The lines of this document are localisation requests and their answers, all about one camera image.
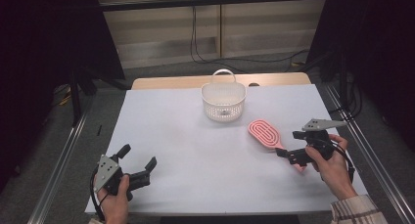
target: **sleeve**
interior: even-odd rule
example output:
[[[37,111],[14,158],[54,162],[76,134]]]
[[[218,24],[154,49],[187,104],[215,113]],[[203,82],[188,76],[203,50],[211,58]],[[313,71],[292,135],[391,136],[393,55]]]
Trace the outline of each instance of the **sleeve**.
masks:
[[[91,220],[89,220],[88,224],[104,224],[104,223],[98,221],[95,218],[91,218]]]
[[[369,196],[357,196],[332,203],[332,224],[376,223],[386,224],[384,214]]]

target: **black pole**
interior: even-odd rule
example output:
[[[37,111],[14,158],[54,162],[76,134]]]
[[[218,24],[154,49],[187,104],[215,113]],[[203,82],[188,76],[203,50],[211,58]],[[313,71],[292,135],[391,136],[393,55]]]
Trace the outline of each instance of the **black pole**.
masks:
[[[73,6],[59,8],[64,11],[128,11],[128,10],[144,10],[159,9],[173,7],[194,7],[194,6],[211,6],[211,5],[230,5],[244,3],[260,3],[260,2],[280,2],[280,1],[301,1],[301,0],[158,0],[143,2],[122,2],[122,3],[102,3],[99,6]]]
[[[341,106],[346,108],[348,111],[348,92],[347,92],[347,66],[346,66],[346,61],[345,61],[345,57],[344,54],[341,53],[341,61],[340,61],[340,90],[339,90],[339,95],[340,95],[340,103]]]
[[[74,69],[71,70],[69,81],[70,81],[70,97],[72,98],[72,106],[73,106],[72,126],[75,126],[80,120],[82,109],[80,107],[76,72]]]

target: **metal bracket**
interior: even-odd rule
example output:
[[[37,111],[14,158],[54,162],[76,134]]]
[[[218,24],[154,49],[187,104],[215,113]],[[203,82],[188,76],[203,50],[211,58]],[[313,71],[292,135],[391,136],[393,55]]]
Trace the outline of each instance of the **metal bracket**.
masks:
[[[303,128],[303,131],[320,131],[347,125],[347,122],[328,119],[312,119]]]
[[[101,159],[98,165],[97,177],[95,180],[94,192],[103,188],[107,182],[113,177],[113,175],[120,169],[118,163],[110,159],[105,155],[101,155]]]

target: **human hand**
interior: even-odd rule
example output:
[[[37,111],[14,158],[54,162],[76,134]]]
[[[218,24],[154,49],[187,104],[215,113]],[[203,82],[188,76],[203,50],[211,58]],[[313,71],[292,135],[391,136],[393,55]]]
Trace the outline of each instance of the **human hand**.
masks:
[[[339,144],[344,151],[347,148],[347,140],[339,135],[329,134],[330,140]],[[324,159],[313,147],[305,147],[305,152],[314,159],[313,166],[320,172],[322,179],[339,200],[357,196],[348,177],[346,160],[338,152],[334,151],[330,159]]]
[[[98,200],[101,201],[101,207],[106,218],[107,224],[125,224],[128,218],[128,199],[127,189],[129,186],[129,176],[124,175],[118,186],[118,194],[112,196],[107,190],[101,189],[98,194]]]

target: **black cable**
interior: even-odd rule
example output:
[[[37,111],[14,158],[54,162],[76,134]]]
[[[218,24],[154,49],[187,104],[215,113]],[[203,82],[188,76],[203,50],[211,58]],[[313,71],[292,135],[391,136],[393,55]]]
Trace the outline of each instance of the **black cable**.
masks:
[[[325,54],[315,58],[313,61],[305,64],[300,70],[299,72],[309,72],[310,70],[312,70],[313,68],[315,68],[317,66],[317,64],[319,64],[320,62],[330,58],[332,55],[334,55],[335,52],[333,51],[328,51]]]
[[[345,117],[344,120],[349,121],[349,120],[355,119],[361,113],[361,111],[363,109],[363,98],[362,98],[361,90],[358,87],[357,87],[357,92],[359,94],[359,107],[356,107],[353,110],[353,112],[351,112],[350,116]]]
[[[293,57],[290,57],[290,61],[288,62],[287,69],[284,72],[288,72],[293,64]]]
[[[347,103],[349,112],[355,112],[357,109],[357,100],[356,100],[356,95],[354,94],[354,91],[355,91],[354,88],[355,88],[355,82],[353,81],[351,83],[351,87],[349,90],[350,100]]]
[[[91,200],[94,203],[95,211],[97,212],[98,218],[100,218],[100,221],[105,221],[104,212],[101,210],[101,205],[97,204],[97,201],[95,200],[95,194],[94,194],[94,180],[95,180],[95,175],[97,174],[97,172],[98,172],[98,165],[95,167],[94,171],[92,172],[91,180],[89,181],[89,193],[91,196]]]
[[[324,140],[321,140],[321,139],[316,139],[316,138],[308,138],[308,139],[310,139],[312,141],[317,141],[317,142],[322,143],[326,146],[332,147],[336,152],[338,152],[340,155],[342,155],[345,158],[346,162],[347,162],[347,173],[348,173],[348,177],[350,178],[350,182],[353,182],[353,174],[354,174],[355,168],[354,168],[353,163],[351,162],[351,160],[348,158],[348,156],[346,154],[346,151],[338,143],[331,142],[331,144],[330,144],[330,143],[328,143]]]
[[[103,197],[103,199],[100,201],[100,206],[103,204],[103,201],[107,198],[107,196],[109,195],[110,193],[107,193],[104,197]]]
[[[351,87],[350,87],[350,91],[347,91],[349,93],[349,96],[347,97],[348,101],[347,104],[345,106],[340,106],[336,109],[333,110],[329,110],[329,113],[334,113],[334,112],[338,112],[338,111],[349,111],[349,109],[351,108],[351,105],[355,103],[355,96],[354,96],[354,81],[351,82]]]
[[[195,58],[193,57],[193,45],[195,46],[196,55],[199,57],[199,59],[201,59],[201,62],[195,60]],[[293,55],[291,55],[289,57],[286,57],[286,58],[283,58],[283,59],[278,59],[278,60],[270,60],[270,61],[261,61],[261,60],[252,60],[252,59],[243,59],[243,58],[224,58],[224,59],[214,59],[214,60],[207,61],[199,54],[199,51],[198,51],[197,35],[196,35],[196,7],[193,7],[193,25],[192,25],[192,39],[191,39],[191,43],[190,43],[190,55],[192,57],[192,60],[196,64],[218,64],[218,65],[231,67],[231,68],[233,68],[235,70],[238,70],[240,72],[243,72],[243,73],[247,73],[244,70],[226,65],[224,63],[219,63],[219,61],[245,61],[245,62],[270,64],[270,63],[278,63],[278,62],[283,62],[283,61],[286,61],[286,60],[291,60],[295,56],[297,56],[299,54],[302,54],[302,53],[305,53],[305,52],[308,52],[308,51],[309,51],[308,49],[303,49],[303,50],[300,50],[300,51],[294,53]]]
[[[367,1],[367,4],[366,4],[366,7],[364,9],[363,16],[362,16],[361,20],[359,22],[357,22],[356,21],[356,18],[354,18],[354,20],[352,21],[351,24],[354,24],[355,22],[357,22],[359,24],[359,26],[358,26],[358,29],[355,32],[354,36],[351,39],[349,39],[349,41],[350,41],[349,44],[352,44],[357,39],[358,34],[359,34],[359,31],[362,29],[362,26],[363,26],[363,24],[364,24],[364,22],[366,20],[367,15],[368,15],[368,11],[369,11],[369,8],[370,8],[370,6],[372,4],[372,1],[373,0],[368,0]],[[357,87],[357,88],[358,88],[359,98],[360,98],[359,109],[357,110],[356,113],[351,112],[351,116],[345,117],[344,120],[349,121],[349,120],[355,119],[360,114],[360,112],[362,110],[362,105],[363,105],[362,101],[363,100],[362,100],[362,97],[361,97],[360,88],[359,87]],[[337,111],[340,111],[340,110],[343,110],[343,109],[344,109],[343,107],[339,107],[338,109],[333,110],[333,112],[337,112]]]

